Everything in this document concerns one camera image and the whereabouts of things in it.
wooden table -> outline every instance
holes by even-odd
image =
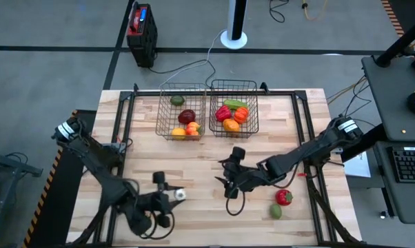
[[[111,140],[119,92],[102,92],[92,131],[93,137],[101,143],[109,143]],[[306,92],[314,130],[318,135],[330,121],[324,91],[307,89]],[[174,209],[175,230],[166,239],[141,240],[130,231],[125,216],[119,216],[113,245],[315,245],[310,200],[303,177],[297,176],[289,187],[294,200],[291,205],[283,207],[283,217],[280,220],[272,220],[268,213],[277,191],[274,187],[258,187],[247,193],[245,209],[239,216],[233,217],[226,213],[224,188],[214,177],[222,176],[223,168],[217,161],[227,158],[233,146],[246,149],[243,164],[254,166],[268,156],[287,153],[299,145],[291,98],[260,96],[258,102],[259,132],[249,139],[216,138],[207,128],[199,142],[166,141],[155,134],[159,98],[136,97],[130,130],[130,138],[134,142],[127,151],[123,177],[138,180],[141,193],[146,193],[156,190],[152,183],[152,173],[164,171],[167,182],[185,187],[188,196],[184,203]],[[302,123],[304,130],[307,130],[302,109],[300,104]],[[207,111],[206,123],[209,123],[208,113]],[[122,118],[121,134],[124,117],[125,115]],[[332,160],[341,161],[339,156],[332,157]],[[347,230],[355,238],[361,239],[344,169],[329,163],[324,167],[323,173],[332,210]],[[286,184],[291,176],[290,172],[279,185]],[[99,206],[100,193],[98,182],[92,175],[86,174],[81,180],[68,241],[77,238],[92,220]],[[240,206],[240,198],[231,200],[232,211],[238,210]],[[108,216],[109,212],[103,228],[103,239],[106,236]],[[328,240],[323,212],[320,212],[320,217],[324,237]],[[156,235],[161,236],[165,232],[166,230],[159,229]]]

black keyboard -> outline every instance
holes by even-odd
[[[398,183],[415,183],[415,151],[403,147],[389,147],[388,154],[394,166]]]

wire basket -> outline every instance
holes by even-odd
[[[182,96],[181,106],[171,104],[173,96]],[[171,135],[174,128],[186,129],[186,124],[179,122],[183,110],[195,112],[195,122],[201,127],[199,135]],[[160,87],[159,111],[155,132],[167,140],[198,141],[205,133],[206,120],[206,85],[202,83],[165,83]]]
[[[258,96],[256,83],[240,80],[213,80],[211,84],[209,129],[217,137],[249,138],[259,130],[258,124]],[[216,120],[216,111],[223,106],[226,99],[238,100],[246,103],[249,115],[246,122],[240,125],[239,132],[226,132],[222,122]]]

red battery box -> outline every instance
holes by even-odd
[[[154,65],[154,51],[157,45],[157,27],[149,4],[132,4],[126,41],[137,65],[150,68]]]

concrete floor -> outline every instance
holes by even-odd
[[[143,2],[152,5],[162,48],[207,48],[226,25],[227,1]],[[114,47],[127,3],[0,1],[0,45]],[[310,12],[316,14],[323,0],[312,3]],[[249,6],[247,48],[384,50],[397,38],[379,0],[329,1],[325,16],[314,22],[306,21],[301,2],[292,0],[280,8],[286,17],[282,24],[270,18],[268,1],[249,0]],[[29,163],[45,169],[41,178],[27,177],[20,182],[4,241],[22,243],[57,150],[50,135],[72,110],[97,108],[111,57],[111,52],[0,51],[0,153],[24,152]],[[160,54],[154,69],[169,70],[204,57]],[[322,87],[328,96],[363,75],[361,56],[212,54],[211,62],[217,79],[248,79],[266,82],[271,88]],[[204,82],[210,73],[210,67],[203,66],[173,81]],[[138,68],[132,55],[122,52],[111,89],[131,89],[133,83],[141,89],[157,89],[169,76]],[[361,96],[372,99],[369,90]],[[332,116],[339,114],[351,97],[346,94],[331,104]],[[352,109],[361,104],[355,101]],[[374,103],[352,117],[380,123]],[[365,132],[371,128],[359,125]],[[385,209],[380,191],[351,189],[351,193],[365,241],[415,247],[415,225],[378,217]]]

